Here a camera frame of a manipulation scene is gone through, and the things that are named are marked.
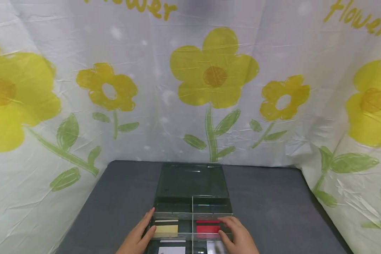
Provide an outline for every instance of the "card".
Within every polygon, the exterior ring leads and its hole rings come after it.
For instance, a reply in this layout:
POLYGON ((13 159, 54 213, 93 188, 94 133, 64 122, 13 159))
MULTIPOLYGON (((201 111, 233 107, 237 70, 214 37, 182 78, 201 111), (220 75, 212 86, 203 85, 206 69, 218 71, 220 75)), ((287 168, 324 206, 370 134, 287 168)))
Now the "card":
POLYGON ((186 247, 159 247, 158 254, 185 254, 186 247))
POLYGON ((206 241, 207 254, 227 254, 222 241, 206 241))
POLYGON ((154 222, 156 225, 154 237, 178 237, 178 220, 177 219, 160 219, 154 222))

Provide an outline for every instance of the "finger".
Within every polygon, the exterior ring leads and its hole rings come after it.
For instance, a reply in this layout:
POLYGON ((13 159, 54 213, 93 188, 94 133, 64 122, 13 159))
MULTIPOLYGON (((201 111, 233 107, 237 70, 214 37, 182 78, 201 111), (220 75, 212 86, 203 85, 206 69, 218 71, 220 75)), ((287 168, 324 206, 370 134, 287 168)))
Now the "finger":
POLYGON ((147 247, 147 244, 150 242, 150 240, 154 236, 156 229, 157 229, 156 225, 153 225, 152 227, 150 227, 147 233, 145 233, 144 237, 140 240, 140 242, 138 243, 138 246, 141 249, 140 253, 143 253, 145 251, 145 248, 147 247))
POLYGON ((230 230, 234 233, 234 230, 236 230, 237 225, 233 222, 231 217, 220 217, 218 220, 223 222, 225 226, 230 228, 230 230))
POLYGON ((241 224, 241 222, 240 222, 236 217, 231 216, 231 217, 230 217, 230 220, 233 221, 234 224, 236 224, 236 225, 238 225, 238 226, 243 226, 243 225, 241 224))
POLYGON ((133 234, 135 234, 136 238, 138 239, 137 242, 141 240, 141 236, 143 235, 145 228, 147 228, 148 224, 150 223, 151 217, 154 214, 154 210, 154 208, 149 210, 140 220, 137 226, 135 226, 133 229, 133 234))
POLYGON ((226 247, 227 251, 229 253, 236 253, 236 250, 235 250, 236 246, 234 246, 234 243, 232 243, 232 241, 230 241, 230 239, 225 234, 225 232, 223 232, 222 230, 219 230, 218 234, 220 235, 220 238, 222 239, 222 242, 223 242, 224 246, 226 247))
POLYGON ((151 208, 150 211, 148 211, 144 218, 140 221, 140 223, 137 225, 137 227, 139 228, 139 230, 141 230, 142 232, 144 232, 145 228, 148 226, 148 224, 150 223, 150 220, 152 218, 152 215, 154 214, 154 211, 155 211, 155 208, 151 208))
POLYGON ((148 212, 146 212, 145 215, 144 215, 144 216, 142 217, 142 219, 140 220, 140 222, 137 224, 137 226, 140 225, 140 224, 142 224, 142 222, 143 222, 144 220, 147 220, 148 217, 150 217, 150 219, 151 219, 151 217, 152 217, 152 215, 153 215, 153 213, 154 213, 154 210, 155 210, 155 208, 151 208, 148 212))

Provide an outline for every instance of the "red card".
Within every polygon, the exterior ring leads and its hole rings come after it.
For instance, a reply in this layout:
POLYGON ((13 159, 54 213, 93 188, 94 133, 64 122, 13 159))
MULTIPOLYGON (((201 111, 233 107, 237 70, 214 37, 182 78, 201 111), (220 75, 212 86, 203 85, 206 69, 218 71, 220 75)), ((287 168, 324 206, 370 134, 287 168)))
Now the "red card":
POLYGON ((220 223, 220 221, 196 221, 196 223, 220 223))
POLYGON ((196 226, 196 232, 198 233, 215 233, 217 234, 220 230, 220 226, 196 226))

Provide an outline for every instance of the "yellow flower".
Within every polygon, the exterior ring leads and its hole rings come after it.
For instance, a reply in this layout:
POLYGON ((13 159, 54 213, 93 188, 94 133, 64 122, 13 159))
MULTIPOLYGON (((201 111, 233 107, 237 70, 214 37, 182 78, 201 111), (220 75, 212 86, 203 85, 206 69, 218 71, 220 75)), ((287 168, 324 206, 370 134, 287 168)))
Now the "yellow flower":
POLYGON ((381 146, 381 60, 362 66, 353 77, 359 91, 346 102, 349 117, 348 134, 357 142, 381 146))
POLYGON ((261 94, 265 101, 260 107, 261 115, 267 121, 291 119, 297 112, 298 107, 306 102, 309 97, 309 86, 302 85, 303 77, 295 75, 285 81, 271 81, 263 87, 261 94), (284 109, 277 109, 278 100, 284 96, 290 96, 290 102, 284 109))
POLYGON ((242 86, 258 73, 250 56, 236 54, 238 40, 233 30, 220 27, 206 36, 202 50, 182 46, 171 55, 171 71, 183 81, 179 99, 193 106, 210 102, 213 107, 231 107, 240 98, 242 86))
POLYGON ((55 67, 34 53, 0 55, 0 152, 19 147, 22 126, 35 126, 61 110, 52 93, 55 67))
POLYGON ((95 63, 93 69, 81 70, 76 77, 76 83, 81 88, 88 89, 92 102, 105 110, 131 111, 135 107, 132 97, 137 94, 137 87, 126 75, 115 75, 110 64, 95 63), (104 94, 104 84, 114 88, 115 98, 111 99, 104 94))

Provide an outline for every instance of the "white card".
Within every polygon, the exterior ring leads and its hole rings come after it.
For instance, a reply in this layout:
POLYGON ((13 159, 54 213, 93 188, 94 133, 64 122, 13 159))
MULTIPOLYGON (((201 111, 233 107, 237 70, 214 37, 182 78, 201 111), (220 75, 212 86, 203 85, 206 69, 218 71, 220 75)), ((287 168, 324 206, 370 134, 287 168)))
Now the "white card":
POLYGON ((158 254, 185 254, 186 247, 159 247, 158 254))
POLYGON ((206 241, 207 254, 227 254, 222 241, 206 241))

